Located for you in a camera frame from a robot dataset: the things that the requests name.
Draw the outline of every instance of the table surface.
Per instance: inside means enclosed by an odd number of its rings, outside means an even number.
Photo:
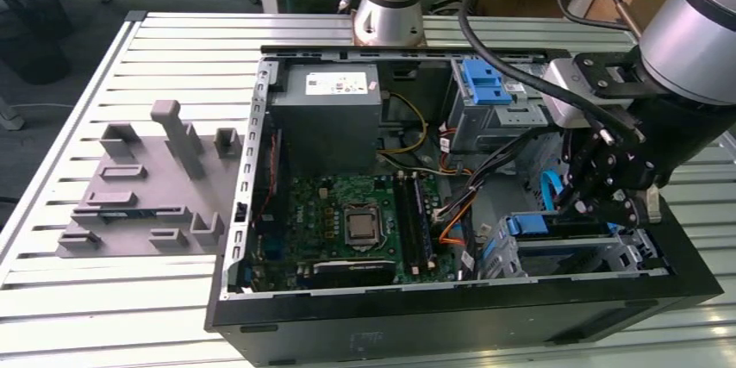
[[[542,19],[471,20],[491,47],[625,51],[623,34]],[[430,46],[466,46],[453,18],[427,17]],[[162,135],[149,120],[157,99],[181,102],[199,134],[245,131],[259,46],[347,45],[346,17],[149,14],[123,24],[70,112],[21,203],[0,233],[0,365],[241,368],[235,350],[202,330],[213,255],[58,259],[97,160],[107,122]],[[370,361],[391,366],[523,368],[736,364],[736,165],[711,145],[665,188],[685,231],[725,294],[650,318],[595,344]]]

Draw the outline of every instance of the screw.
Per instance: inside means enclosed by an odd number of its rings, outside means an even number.
[[[622,200],[625,200],[625,195],[623,195],[622,191],[617,190],[615,193],[613,193],[613,199],[617,202],[621,202]]]
[[[577,210],[578,213],[585,213],[587,211],[587,209],[585,208],[585,203],[581,202],[579,200],[574,202],[574,209]]]

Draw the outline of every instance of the green circuit board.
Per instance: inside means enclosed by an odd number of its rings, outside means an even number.
[[[423,207],[438,207],[434,177],[419,179]],[[374,209],[379,217],[379,239],[369,248],[346,244],[345,213],[350,209]],[[446,281],[453,273],[453,260],[438,254],[435,269],[413,275],[405,271],[397,225],[391,176],[327,176],[294,178],[287,196],[287,232],[283,257],[269,263],[265,274],[273,290],[297,289],[293,282],[295,264],[341,259],[383,259],[397,263],[394,284]]]

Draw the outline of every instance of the ram slot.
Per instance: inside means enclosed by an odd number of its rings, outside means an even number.
[[[415,206],[415,221],[418,224],[418,237],[422,249],[422,264],[427,270],[434,268],[433,252],[431,252],[431,237],[430,237],[430,224],[429,224],[429,212],[425,208],[423,191],[419,180],[415,179],[415,173],[411,178],[413,186],[413,201]]]
[[[417,275],[434,267],[430,252],[429,221],[423,211],[422,192],[414,178],[397,174],[393,179],[393,197],[401,253],[405,271]]]

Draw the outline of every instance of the motherboard chip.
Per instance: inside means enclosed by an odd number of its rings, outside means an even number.
[[[375,237],[370,215],[349,215],[346,220],[346,231],[350,239],[371,239]]]
[[[345,244],[365,251],[379,241],[378,206],[369,203],[346,205],[343,215]]]

